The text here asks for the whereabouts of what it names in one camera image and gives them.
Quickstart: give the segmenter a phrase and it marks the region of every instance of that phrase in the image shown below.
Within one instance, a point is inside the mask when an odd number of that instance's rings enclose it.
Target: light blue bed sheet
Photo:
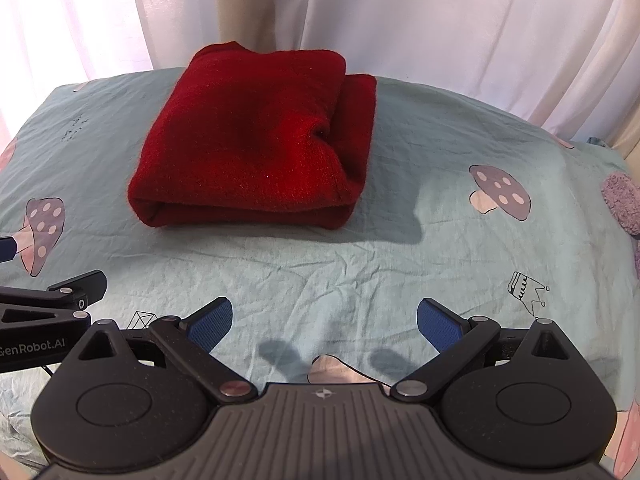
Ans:
[[[424,297],[503,326],[550,317],[619,409],[631,405],[640,391],[633,241],[600,195],[604,178],[625,169],[614,151],[567,149],[475,100],[380,78],[367,183],[343,229],[153,229],[133,215],[126,187],[180,74],[61,87],[29,119],[0,173],[0,230],[23,226],[31,198],[61,198],[65,225],[37,276],[17,255],[0,264],[3,285],[45,288],[101,269],[108,291],[90,313],[121,328],[140,326],[136,312],[187,316],[226,296],[234,325],[213,354],[258,387],[305,381],[324,353],[397,381],[436,354],[416,328]],[[524,187],[526,219],[473,208],[474,165],[499,168]],[[41,369],[0,376],[0,449],[31,466],[45,463],[29,414],[46,380]]]

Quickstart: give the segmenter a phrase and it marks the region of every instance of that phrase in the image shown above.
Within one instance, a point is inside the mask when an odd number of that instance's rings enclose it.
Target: diamond print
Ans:
[[[148,328],[151,322],[156,319],[158,319],[158,316],[153,312],[142,312],[141,310],[137,310],[131,318],[131,321],[129,321],[127,330],[131,330],[133,328]]]

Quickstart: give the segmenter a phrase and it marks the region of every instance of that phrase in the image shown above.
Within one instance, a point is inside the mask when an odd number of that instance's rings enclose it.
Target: red towel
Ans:
[[[211,45],[151,127],[129,183],[145,224],[270,222],[337,229],[367,173],[376,79],[329,50]]]

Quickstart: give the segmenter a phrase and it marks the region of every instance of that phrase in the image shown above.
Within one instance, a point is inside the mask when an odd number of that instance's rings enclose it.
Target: screw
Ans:
[[[405,397],[418,397],[427,392],[427,385],[422,381],[401,381],[396,384],[396,392]]]
[[[246,381],[227,381],[220,385],[220,393],[227,397],[242,397],[251,392],[251,385]]]

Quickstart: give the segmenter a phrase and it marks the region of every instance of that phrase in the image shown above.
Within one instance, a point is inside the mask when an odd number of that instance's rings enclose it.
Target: mushroom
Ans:
[[[514,218],[523,221],[531,211],[531,199],[522,185],[509,173],[493,166],[471,166],[479,190],[469,196],[469,202],[482,214],[498,206]]]
[[[640,442],[640,407],[636,400],[626,416],[626,424],[616,453],[613,474],[616,478],[624,478],[638,461],[638,443]]]
[[[27,202],[20,232],[33,236],[33,244],[20,252],[22,264],[35,277],[58,242],[65,225],[65,205],[59,198],[32,198]]]
[[[560,144],[560,146],[564,146],[565,148],[568,148],[569,150],[572,150],[574,148],[574,146],[570,143],[570,142],[566,142],[566,140],[561,139],[560,137],[554,135],[554,134],[549,134],[551,136],[551,138],[557,142],[558,144]]]
[[[11,139],[4,149],[4,152],[0,155],[0,171],[6,168],[6,165],[11,161],[12,156],[14,156],[15,151],[15,137]]]
[[[332,355],[316,357],[311,363],[306,380],[310,384],[378,383],[387,395],[390,389],[388,384],[361,374]]]

